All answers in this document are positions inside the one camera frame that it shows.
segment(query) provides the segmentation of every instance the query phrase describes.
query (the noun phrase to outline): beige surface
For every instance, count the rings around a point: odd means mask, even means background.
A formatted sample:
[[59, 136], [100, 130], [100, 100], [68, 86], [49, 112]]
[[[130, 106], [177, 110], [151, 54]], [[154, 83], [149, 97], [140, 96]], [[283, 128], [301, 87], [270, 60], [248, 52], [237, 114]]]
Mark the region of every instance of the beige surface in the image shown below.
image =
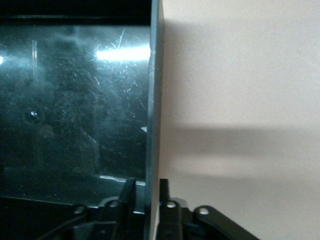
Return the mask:
[[160, 177], [262, 240], [320, 239], [320, 1], [164, 0]]

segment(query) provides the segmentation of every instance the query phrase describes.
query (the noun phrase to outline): scratched black surface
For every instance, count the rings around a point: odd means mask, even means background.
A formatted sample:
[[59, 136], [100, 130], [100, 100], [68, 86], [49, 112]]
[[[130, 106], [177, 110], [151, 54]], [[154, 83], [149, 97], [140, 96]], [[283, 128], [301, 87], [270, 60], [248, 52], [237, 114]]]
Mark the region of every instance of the scratched black surface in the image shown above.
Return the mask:
[[97, 51], [148, 47], [150, 28], [1, 26], [0, 33], [2, 173], [144, 181], [149, 59], [100, 60]]

